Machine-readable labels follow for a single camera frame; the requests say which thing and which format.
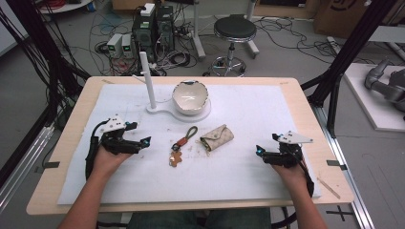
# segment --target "forearm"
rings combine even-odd
[[[289,191],[297,214],[298,228],[321,229],[328,228],[305,186]]]
[[[96,228],[98,208],[107,181],[106,177],[92,174],[58,228]]]

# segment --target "chair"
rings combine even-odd
[[[246,72],[245,62],[233,56],[235,43],[246,43],[256,36],[256,26],[241,15],[230,15],[221,18],[214,25],[214,32],[218,37],[229,41],[227,56],[218,57],[212,64],[211,70],[216,75],[227,76],[231,72],[243,76]]]

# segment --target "bowl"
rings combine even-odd
[[[172,94],[176,110],[184,115],[197,115],[203,111],[208,99],[208,90],[196,80],[182,81]]]

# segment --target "beige wallet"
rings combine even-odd
[[[211,152],[218,147],[224,145],[226,142],[233,139],[232,132],[226,127],[226,125],[222,125],[211,132],[208,132],[205,135],[200,137],[200,141],[202,145],[208,152]]]

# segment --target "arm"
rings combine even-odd
[[[119,165],[130,156],[113,155],[100,146],[89,179],[58,228],[96,228],[98,208],[105,185]]]
[[[288,169],[278,165],[272,165],[272,167],[288,188],[297,214],[298,227],[300,229],[328,228],[309,196],[307,181],[301,167],[295,166]]]

